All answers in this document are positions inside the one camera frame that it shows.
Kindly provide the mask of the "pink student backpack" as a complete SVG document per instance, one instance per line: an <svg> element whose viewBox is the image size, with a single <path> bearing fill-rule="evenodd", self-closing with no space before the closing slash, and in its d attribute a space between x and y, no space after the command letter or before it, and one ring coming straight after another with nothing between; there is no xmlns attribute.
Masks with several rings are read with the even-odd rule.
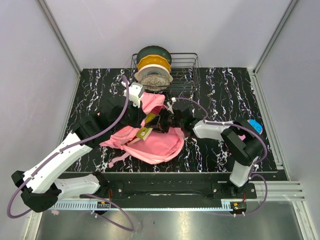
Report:
<svg viewBox="0 0 320 240"><path fill-rule="evenodd" d="M140 140L135 144L127 146L126 143L137 136L144 128L146 121L142 121L141 128L126 126L110 136L110 139L101 142L101 147L120 149L125 151L120 157L113 158L110 167L117 161L123 161L128 156L137 158L147 164L156 165L168 162L175 158L182 150L185 143L185 134L180 128L170 128L168 133L161 134L152 132L147 134L145 141Z"/></svg>

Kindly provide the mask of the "red book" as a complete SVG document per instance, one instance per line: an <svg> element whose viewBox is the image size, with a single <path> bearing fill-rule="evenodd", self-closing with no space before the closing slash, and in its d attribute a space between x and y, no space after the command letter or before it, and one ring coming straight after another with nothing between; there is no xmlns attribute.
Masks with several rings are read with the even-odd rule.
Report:
<svg viewBox="0 0 320 240"><path fill-rule="evenodd" d="M129 140L125 145L126 146L131 146L139 141L145 141L146 137L142 137L142 136L135 136L134 138L132 138L131 140Z"/></svg>

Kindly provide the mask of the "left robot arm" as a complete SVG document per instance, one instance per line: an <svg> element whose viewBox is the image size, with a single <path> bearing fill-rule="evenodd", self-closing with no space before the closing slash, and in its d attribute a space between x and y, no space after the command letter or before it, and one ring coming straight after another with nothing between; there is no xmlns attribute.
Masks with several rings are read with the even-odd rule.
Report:
<svg viewBox="0 0 320 240"><path fill-rule="evenodd" d="M15 171L11 178L23 203L41 213L57 201L91 194L103 198L108 181L100 172L83 177L61 179L60 175L75 161L88 154L125 127L140 128L146 114L141 100L125 100L124 105L98 110L82 118L63 142L45 159L27 171Z"/></svg>

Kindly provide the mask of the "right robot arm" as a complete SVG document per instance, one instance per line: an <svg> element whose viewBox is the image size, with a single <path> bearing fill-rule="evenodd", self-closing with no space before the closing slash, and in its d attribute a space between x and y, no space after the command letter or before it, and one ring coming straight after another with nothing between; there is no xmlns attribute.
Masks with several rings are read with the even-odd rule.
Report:
<svg viewBox="0 0 320 240"><path fill-rule="evenodd" d="M234 159L225 190L235 199L244 194L255 164L268 154L260 131L244 118L217 122L195 118L189 109L162 109L145 126L163 134L178 128L191 138L223 141Z"/></svg>

